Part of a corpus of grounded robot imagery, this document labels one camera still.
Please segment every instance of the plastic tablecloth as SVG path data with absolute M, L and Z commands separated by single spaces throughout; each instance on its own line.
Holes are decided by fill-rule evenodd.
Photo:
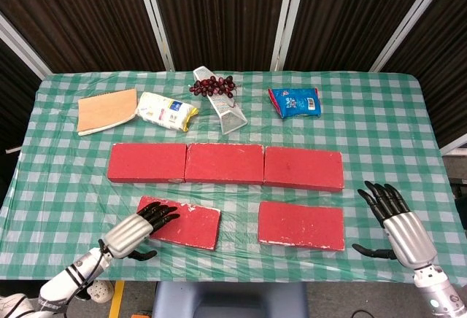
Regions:
M 227 76 L 229 73 L 218 72 Z M 397 261 L 362 257 L 352 247 L 388 248 L 365 201 L 363 180 L 396 186 L 439 251 L 437 262 L 467 284 L 467 243 L 418 81 L 405 74 L 359 72 L 232 73 L 249 124 L 223 136 L 207 98 L 188 91 L 191 72 L 54 74 L 40 85 L 18 166 L 0 211 L 0 278 L 44 279 L 86 253 L 117 222 L 134 213 L 142 195 L 216 207 L 222 211 L 214 252 L 145 241 L 157 249 L 146 262 L 114 260 L 104 278 L 127 280 L 292 282 L 411 282 Z M 320 91 L 321 117 L 281 120 L 267 88 Z M 200 108 L 187 133 L 138 117 L 89 136 L 78 136 L 77 101 L 136 88 Z M 340 151 L 342 193 L 280 187 L 214 184 L 115 184 L 106 178 L 111 146 L 119 142 L 228 142 Z M 317 174 L 321 166 L 310 166 Z M 262 200 L 344 210 L 343 252 L 259 244 Z

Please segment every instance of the brown notepad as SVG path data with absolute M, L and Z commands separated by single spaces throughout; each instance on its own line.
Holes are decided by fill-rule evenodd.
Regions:
M 78 101 L 78 135 L 95 133 L 131 120 L 136 114 L 136 88 Z

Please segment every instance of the brown curtain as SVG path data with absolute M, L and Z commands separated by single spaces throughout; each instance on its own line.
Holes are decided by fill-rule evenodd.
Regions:
M 164 70 L 143 0 L 0 0 L 54 72 Z
M 434 0 L 383 71 L 422 86 L 440 147 L 467 133 L 467 0 Z
M 176 70 L 269 70 L 282 0 L 158 0 Z
M 284 69 L 368 71 L 415 0 L 301 0 Z
M 0 40 L 0 149 L 20 146 L 41 80 Z

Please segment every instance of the red brick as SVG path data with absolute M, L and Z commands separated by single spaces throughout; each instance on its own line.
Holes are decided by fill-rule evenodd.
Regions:
M 339 192 L 344 188 L 340 152 L 267 147 L 264 185 Z
M 261 201 L 258 240 L 264 244 L 344 250 L 342 209 Z
M 164 225 L 150 238 L 187 247 L 215 249 L 219 233 L 220 210 L 143 196 L 139 202 L 138 211 L 153 201 L 159 201 L 162 205 L 176 206 L 178 209 L 175 212 L 180 214 L 180 217 Z
M 114 144 L 107 177 L 116 183 L 184 182 L 186 144 Z
M 263 184 L 263 146 L 257 144 L 188 145 L 187 182 Z

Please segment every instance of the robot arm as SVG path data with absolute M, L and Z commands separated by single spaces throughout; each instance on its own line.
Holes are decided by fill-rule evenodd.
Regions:
M 384 187 L 365 181 L 373 195 L 359 189 L 384 228 L 392 249 L 371 250 L 359 244 L 352 247 L 362 255 L 397 259 L 414 270 L 414 283 L 419 288 L 435 317 L 467 318 L 467 309 L 443 270 L 433 261 L 437 251 L 418 216 L 409 210 L 402 195 L 391 185 Z
M 99 248 L 69 265 L 64 271 L 45 283 L 39 295 L 39 311 L 35 311 L 23 294 L 0 299 L 0 318 L 43 318 L 65 313 L 69 302 L 81 290 L 110 266 L 113 258 L 129 257 L 135 260 L 149 260 L 157 252 L 141 254 L 135 249 L 150 234 L 179 217 L 174 214 L 176 207 L 151 203 L 137 214 L 132 214 L 99 239 Z

